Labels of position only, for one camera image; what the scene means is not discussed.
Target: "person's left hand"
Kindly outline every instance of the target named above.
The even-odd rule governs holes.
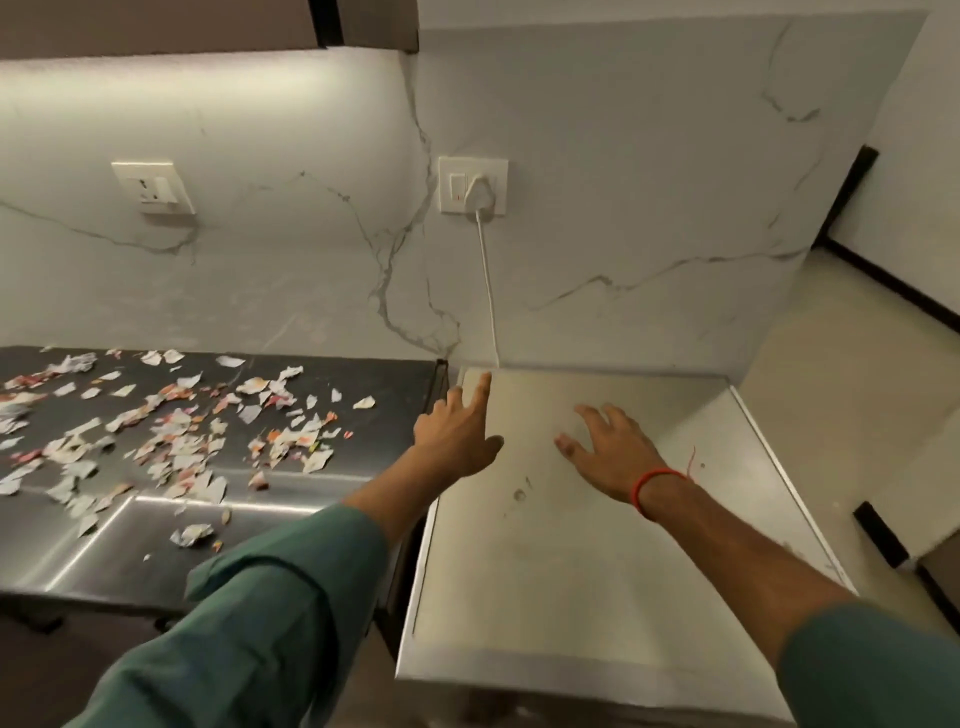
[[[441,469],[451,481],[479,473],[503,447],[503,438],[487,437],[487,402],[490,372],[480,376],[473,399],[464,407],[464,390],[453,387],[446,401],[438,400],[433,412],[417,418],[414,451]]]

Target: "steel countertop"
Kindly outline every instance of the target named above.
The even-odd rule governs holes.
[[[42,352],[33,347],[2,348],[0,381],[39,372],[68,354],[87,351],[95,350]],[[275,525],[303,518],[336,502],[381,473],[412,444],[414,422],[432,400],[434,387],[442,379],[438,376],[438,364],[433,361],[238,353],[235,355],[247,361],[231,369],[216,362],[223,352],[185,352],[184,359],[177,364],[156,367],[140,361],[143,352],[123,352],[119,359],[107,357],[102,351],[96,353],[97,362],[89,372],[60,376],[30,390],[50,394],[69,381],[77,384],[77,390],[68,396],[51,396],[37,402],[27,415],[29,426],[0,436],[0,440],[23,436],[15,448],[0,453],[0,476],[16,467],[9,458],[10,452],[42,448],[62,437],[66,430],[94,417],[107,422],[139,406],[148,394],[156,393],[178,377],[203,371],[204,377],[195,388],[198,396],[193,401],[162,404],[143,422],[117,433],[117,445],[112,452],[95,456],[99,471],[78,484],[80,493],[105,495],[120,482],[131,483],[135,490],[99,514],[100,523],[94,533],[78,539],[78,521],[69,518],[66,509],[44,493],[61,478],[60,466],[55,463],[47,462],[26,476],[17,494],[0,497],[0,595],[43,597],[131,614],[181,615],[189,609],[183,599],[186,574],[212,555],[209,545],[213,539],[196,548],[178,548],[169,541],[174,530],[190,523],[211,523],[216,538],[224,542],[227,550]],[[171,366],[177,365],[180,368],[171,372]],[[207,462],[215,475],[224,475],[229,482],[220,505],[164,498],[163,489],[155,488],[146,467],[123,458],[123,453],[139,448],[151,437],[150,426],[156,417],[193,404],[200,406],[198,414],[212,409],[216,400],[201,392],[200,387],[225,382],[231,384],[232,391],[251,376],[274,378],[285,367],[299,365],[304,368],[303,374],[287,382],[287,389],[298,399],[289,409],[304,407],[306,396],[315,395],[318,403],[314,411],[321,417],[327,410],[335,411],[339,416],[335,426],[355,433],[352,439],[344,440],[342,431],[339,437],[327,441],[335,452],[322,471],[304,475],[301,463],[288,456],[275,471],[264,468],[270,480],[268,490],[250,491],[247,482],[253,469],[247,459],[248,443],[272,428],[283,429],[292,418],[271,408],[245,425],[233,405],[219,415],[228,423],[227,443]],[[114,369],[123,374],[99,385],[99,396],[80,399],[91,380]],[[108,394],[134,383],[136,389],[126,398]],[[336,404],[330,403],[331,387],[343,393],[343,399]],[[376,399],[373,409],[352,409],[354,402],[367,395]],[[253,397],[244,399],[255,402]],[[206,432],[210,419],[203,423],[201,432]],[[84,438],[93,442],[103,434],[103,428],[98,427]],[[178,515],[175,512],[181,506],[186,506],[186,510]],[[231,511],[226,526],[220,521],[225,508]]]

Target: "green sleeve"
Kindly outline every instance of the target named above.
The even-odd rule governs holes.
[[[370,622],[388,550],[343,505],[250,539],[194,569],[200,605],[131,650],[70,728],[288,728],[323,721]]]
[[[960,726],[960,646],[863,602],[797,630],[777,678],[800,728]]]

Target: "person's right hand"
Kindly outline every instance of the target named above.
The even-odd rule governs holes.
[[[584,480],[604,495],[629,503],[642,475],[667,467],[640,425],[619,407],[603,406],[609,422],[585,404],[574,409],[587,423],[593,452],[566,433],[558,435],[554,443]]]

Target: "red thread bracelet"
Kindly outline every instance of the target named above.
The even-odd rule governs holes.
[[[630,502],[634,505],[634,508],[636,509],[636,511],[647,521],[652,521],[653,519],[647,516],[647,514],[643,512],[643,509],[640,508],[640,488],[642,488],[650,480],[657,477],[658,475],[678,475],[679,477],[687,478],[686,475],[678,471],[675,471],[672,468],[658,468],[654,471],[650,471],[649,473],[644,473],[643,475],[640,476],[640,479],[636,482],[636,485],[634,486],[634,490],[630,495]]]

